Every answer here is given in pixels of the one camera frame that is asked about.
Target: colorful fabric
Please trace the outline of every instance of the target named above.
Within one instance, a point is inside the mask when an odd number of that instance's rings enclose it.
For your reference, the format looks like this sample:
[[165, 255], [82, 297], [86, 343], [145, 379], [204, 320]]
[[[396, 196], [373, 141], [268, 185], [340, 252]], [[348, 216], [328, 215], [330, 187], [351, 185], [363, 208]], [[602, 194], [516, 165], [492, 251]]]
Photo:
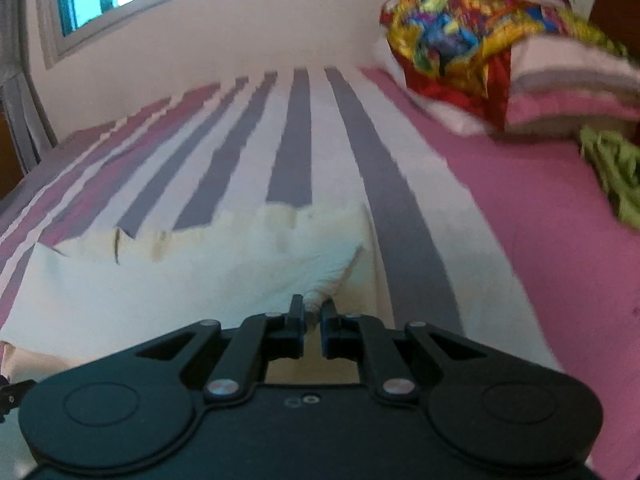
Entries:
[[582, 157], [588, 160], [618, 219], [640, 229], [640, 148], [619, 132], [580, 132]]
[[509, 81], [511, 77], [511, 51], [505, 50], [489, 61], [487, 97], [464, 92], [444, 84], [436, 78], [425, 77], [407, 58], [391, 49], [396, 61], [404, 71], [407, 88], [421, 97], [454, 105], [491, 124], [499, 131], [505, 128], [509, 105]]
[[526, 0], [395, 0], [380, 23], [391, 48], [420, 74], [484, 98], [491, 57], [529, 36], [560, 34], [627, 56], [573, 13]]

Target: pink stripe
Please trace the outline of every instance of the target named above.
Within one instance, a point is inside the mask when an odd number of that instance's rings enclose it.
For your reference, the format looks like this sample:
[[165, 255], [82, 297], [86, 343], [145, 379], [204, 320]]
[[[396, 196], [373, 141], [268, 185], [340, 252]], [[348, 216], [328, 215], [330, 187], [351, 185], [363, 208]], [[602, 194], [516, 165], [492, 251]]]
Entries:
[[84, 170], [107, 155], [114, 147], [119, 145], [127, 136], [133, 133], [137, 127], [144, 123], [146, 119], [158, 109], [162, 103], [143, 108], [138, 114], [129, 118], [119, 130], [114, 132], [111, 137], [94, 150], [81, 164], [73, 168], [72, 171], [63, 176], [53, 186], [51, 186], [33, 205], [29, 213], [20, 222], [19, 227], [4, 241], [2, 244], [3, 260], [6, 261], [14, 254], [18, 245], [27, 237], [27, 234], [36, 228], [44, 219], [47, 213], [60, 203], [60, 200], [69, 189], [70, 186], [82, 175]]
[[[95, 216], [99, 209], [97, 207], [91, 208], [91, 205], [99, 205], [100, 198], [106, 198], [114, 192], [110, 189], [110, 183], [113, 178], [122, 175], [122, 172], [131, 173], [135, 168], [132, 165], [130, 154], [136, 152], [136, 148], [141, 146], [158, 145], [166, 138], [173, 135], [179, 130], [180, 126], [188, 120], [196, 110], [198, 110], [203, 102], [212, 96], [218, 89], [219, 85], [207, 86], [198, 90], [194, 90], [185, 94], [184, 99], [177, 105], [177, 107], [169, 110], [168, 113], [162, 117], [157, 123], [153, 124], [148, 132], [136, 142], [129, 150], [117, 157], [115, 161], [108, 162], [102, 170], [96, 175], [96, 177], [89, 180], [82, 192], [75, 197], [71, 204], [53, 220], [50, 226], [44, 229], [40, 241], [54, 246], [66, 238], [69, 233], [72, 233], [74, 229], [82, 223], [83, 218], [92, 218]], [[163, 100], [143, 108], [137, 115], [133, 116], [127, 123], [124, 124], [117, 132], [111, 136], [104, 144], [96, 149], [82, 164], [74, 168], [68, 175], [65, 175], [59, 182], [52, 186], [41, 197], [38, 203], [33, 207], [29, 215], [24, 218], [20, 223], [20, 227], [16, 229], [16, 232], [20, 232], [20, 235], [14, 237], [13, 235], [5, 241], [0, 247], [0, 257], [2, 266], [6, 260], [14, 253], [17, 245], [25, 239], [27, 233], [32, 226], [36, 226], [40, 220], [37, 218], [44, 218], [44, 215], [60, 202], [60, 199], [66, 192], [66, 190], [76, 181], [76, 179], [82, 174], [82, 172], [94, 162], [97, 162], [104, 156], [108, 155], [114, 148], [116, 148], [123, 140], [125, 140], [130, 134], [132, 134], [140, 125], [142, 125], [151, 115], [161, 110], [168, 100]], [[92, 132], [97, 140], [97, 137], [104, 133], [102, 128], [96, 128]], [[18, 293], [20, 283], [26, 266], [28, 263], [28, 256], [31, 251], [28, 251], [24, 257], [21, 258], [18, 263], [11, 279], [5, 288], [4, 293], [0, 295], [0, 326], [7, 320], [11, 311], [11, 306], [14, 303], [15, 297]]]
[[606, 480], [640, 474], [640, 234], [613, 218], [570, 142], [459, 137], [421, 113], [382, 71], [366, 77], [473, 194], [567, 373], [605, 408], [594, 463]]
[[207, 86], [185, 94], [180, 104], [169, 110], [138, 142], [115, 160], [108, 162], [86, 184], [83, 193], [66, 208], [63, 221], [52, 223], [43, 232], [42, 243], [53, 247], [69, 237], [81, 235], [111, 196], [120, 189], [117, 181], [122, 182], [123, 176], [128, 178], [142, 160], [175, 135], [219, 88], [220, 85]]
[[95, 128], [84, 130], [69, 136], [55, 150], [47, 153], [44, 163], [38, 165], [22, 181], [20, 193], [0, 217], [0, 233], [7, 231], [21, 210], [27, 206], [33, 197], [45, 186], [48, 186], [58, 175], [71, 164], [81, 153], [85, 152], [100, 134], [113, 128], [114, 122], [102, 124]]
[[605, 115], [640, 121], [640, 107], [626, 104], [613, 94], [557, 90], [516, 94], [509, 100], [507, 124], [528, 123], [549, 116]]

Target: wooden furniture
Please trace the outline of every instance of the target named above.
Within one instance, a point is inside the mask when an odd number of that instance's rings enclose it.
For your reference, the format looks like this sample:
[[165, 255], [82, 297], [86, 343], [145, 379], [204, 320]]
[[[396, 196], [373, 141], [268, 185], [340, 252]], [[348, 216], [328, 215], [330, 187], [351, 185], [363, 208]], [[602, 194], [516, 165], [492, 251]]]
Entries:
[[7, 196], [21, 179], [22, 170], [15, 154], [9, 125], [0, 108], [0, 199]]
[[624, 43], [636, 59], [640, 59], [639, 6], [640, 0], [595, 0], [590, 15], [591, 22]]

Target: pink bedsheet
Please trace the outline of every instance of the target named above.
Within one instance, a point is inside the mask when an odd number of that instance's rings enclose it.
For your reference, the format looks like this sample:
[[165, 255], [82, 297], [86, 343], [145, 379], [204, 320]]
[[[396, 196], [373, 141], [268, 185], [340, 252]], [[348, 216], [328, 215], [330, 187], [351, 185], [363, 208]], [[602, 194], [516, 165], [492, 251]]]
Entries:
[[605, 420], [593, 451], [597, 471], [605, 479], [636, 480], [640, 233], [615, 220], [574, 143], [508, 146], [455, 136], [417, 110], [385, 73], [366, 75], [469, 187], [562, 367], [600, 397]]

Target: bed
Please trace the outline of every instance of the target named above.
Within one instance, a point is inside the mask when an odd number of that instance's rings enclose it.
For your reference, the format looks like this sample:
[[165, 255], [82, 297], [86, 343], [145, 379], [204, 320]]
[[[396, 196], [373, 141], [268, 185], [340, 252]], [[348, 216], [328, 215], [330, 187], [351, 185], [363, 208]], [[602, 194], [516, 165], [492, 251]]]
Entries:
[[574, 142], [456, 136], [380, 68], [245, 74], [74, 133], [0, 203], [0, 326], [37, 241], [265, 202], [365, 203], [387, 324], [428, 320], [584, 381], [605, 409], [594, 468], [640, 475], [640, 235]]

